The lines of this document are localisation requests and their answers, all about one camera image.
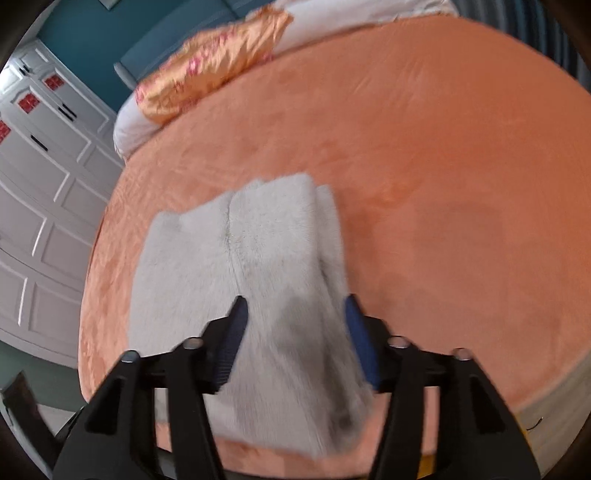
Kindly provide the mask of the orange plush bed blanket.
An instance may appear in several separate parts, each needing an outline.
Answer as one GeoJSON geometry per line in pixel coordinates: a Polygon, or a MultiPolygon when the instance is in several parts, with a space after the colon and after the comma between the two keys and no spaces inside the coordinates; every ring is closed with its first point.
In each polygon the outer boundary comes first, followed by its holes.
{"type": "Polygon", "coordinates": [[[335,194],[363,308],[431,351],[471,349],[542,471],[590,412],[590,95],[547,57],[450,16],[280,56],[128,160],[90,255],[78,372],[127,347],[153,216],[307,172],[335,194]]]}

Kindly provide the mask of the white panelled wardrobe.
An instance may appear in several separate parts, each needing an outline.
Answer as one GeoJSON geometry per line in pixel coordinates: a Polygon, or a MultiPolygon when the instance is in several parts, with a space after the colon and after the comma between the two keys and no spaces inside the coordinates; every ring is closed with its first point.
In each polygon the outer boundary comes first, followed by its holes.
{"type": "Polygon", "coordinates": [[[114,120],[39,40],[1,71],[1,339],[69,368],[90,251],[123,168],[114,120]]]}

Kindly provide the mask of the teal upholstered headboard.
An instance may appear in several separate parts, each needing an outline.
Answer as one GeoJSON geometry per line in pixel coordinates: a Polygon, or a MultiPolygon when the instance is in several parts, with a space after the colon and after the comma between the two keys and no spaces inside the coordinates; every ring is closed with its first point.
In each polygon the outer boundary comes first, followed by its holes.
{"type": "Polygon", "coordinates": [[[131,92],[120,65],[139,81],[200,30],[245,18],[263,1],[61,1],[38,38],[116,111],[131,92]]]}

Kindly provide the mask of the white duvet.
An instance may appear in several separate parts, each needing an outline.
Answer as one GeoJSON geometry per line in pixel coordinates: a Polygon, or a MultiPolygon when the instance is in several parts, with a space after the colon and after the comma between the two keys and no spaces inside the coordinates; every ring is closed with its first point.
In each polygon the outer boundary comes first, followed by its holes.
{"type": "MultiPolygon", "coordinates": [[[[294,17],[294,21],[287,26],[280,42],[273,49],[273,55],[266,61],[363,27],[382,26],[396,20],[431,15],[459,15],[451,1],[274,1],[270,6],[286,10],[294,17]]],[[[148,120],[135,101],[136,87],[119,109],[114,122],[114,150],[123,160],[128,160],[157,131],[175,119],[164,125],[148,120]]]]}

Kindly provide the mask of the cream knit sweater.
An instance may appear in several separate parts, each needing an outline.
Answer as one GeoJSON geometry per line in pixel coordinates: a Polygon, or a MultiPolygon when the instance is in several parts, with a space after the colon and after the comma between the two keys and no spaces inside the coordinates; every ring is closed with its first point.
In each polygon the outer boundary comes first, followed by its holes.
{"type": "Polygon", "coordinates": [[[169,351],[245,298],[228,383],[205,400],[212,432],[339,454],[358,443],[373,402],[346,327],[348,293],[332,190],[304,173],[256,180],[155,216],[132,283],[128,345],[169,351]]]}

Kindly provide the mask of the orange floral satin pillow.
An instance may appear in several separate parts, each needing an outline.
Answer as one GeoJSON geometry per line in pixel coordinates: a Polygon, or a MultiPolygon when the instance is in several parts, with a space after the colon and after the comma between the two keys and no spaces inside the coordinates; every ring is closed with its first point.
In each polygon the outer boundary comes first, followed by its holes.
{"type": "Polygon", "coordinates": [[[294,17],[267,5],[246,19],[196,33],[134,91],[140,112],[164,125],[249,68],[269,59],[294,17]]]}

